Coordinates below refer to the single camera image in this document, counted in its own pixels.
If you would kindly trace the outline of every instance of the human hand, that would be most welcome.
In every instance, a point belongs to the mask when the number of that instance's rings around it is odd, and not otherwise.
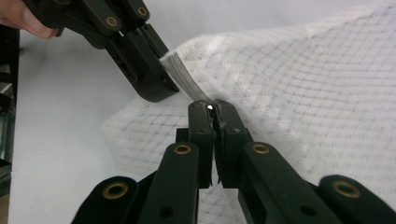
[[[20,28],[46,39],[57,33],[41,24],[22,0],[0,0],[0,24]]]

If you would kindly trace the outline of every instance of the white cloth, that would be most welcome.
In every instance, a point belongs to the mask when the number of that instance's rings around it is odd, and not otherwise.
[[[175,80],[191,76],[178,84],[192,100],[234,104],[253,139],[304,179],[346,175],[396,208],[395,36],[396,4],[381,1],[301,26],[203,35],[163,64]],[[135,99],[106,121],[117,168],[156,170],[191,99]],[[199,223],[244,222],[235,191],[220,186],[201,190],[199,212]]]

